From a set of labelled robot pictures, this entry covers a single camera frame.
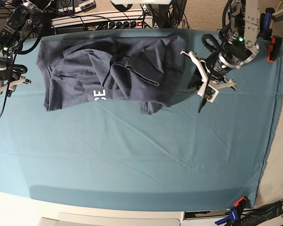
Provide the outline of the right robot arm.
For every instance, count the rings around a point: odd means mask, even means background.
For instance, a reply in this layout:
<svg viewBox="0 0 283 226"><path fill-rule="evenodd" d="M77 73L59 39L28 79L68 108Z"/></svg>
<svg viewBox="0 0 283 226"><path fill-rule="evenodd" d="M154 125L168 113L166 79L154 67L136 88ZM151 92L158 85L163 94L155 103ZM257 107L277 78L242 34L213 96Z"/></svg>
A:
<svg viewBox="0 0 283 226"><path fill-rule="evenodd" d="M27 67L17 65L15 57L32 51L23 50L23 43L44 21L51 0L0 0L6 8L11 7L6 25L0 32L0 96L8 96L19 84L31 84L24 74Z"/></svg>

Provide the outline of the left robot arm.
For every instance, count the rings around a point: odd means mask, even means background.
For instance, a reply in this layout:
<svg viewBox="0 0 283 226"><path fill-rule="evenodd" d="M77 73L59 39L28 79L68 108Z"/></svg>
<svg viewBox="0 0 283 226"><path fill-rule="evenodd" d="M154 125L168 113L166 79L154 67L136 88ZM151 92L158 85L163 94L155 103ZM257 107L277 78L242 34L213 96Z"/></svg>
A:
<svg viewBox="0 0 283 226"><path fill-rule="evenodd" d="M193 51L181 51L196 65L187 88L197 90L201 96L209 91L216 94L219 89L227 87L236 90L235 81L227 79L226 74L251 62L258 55L258 21L257 0L227 1L218 38L212 34L201 37L210 56L198 58Z"/></svg>

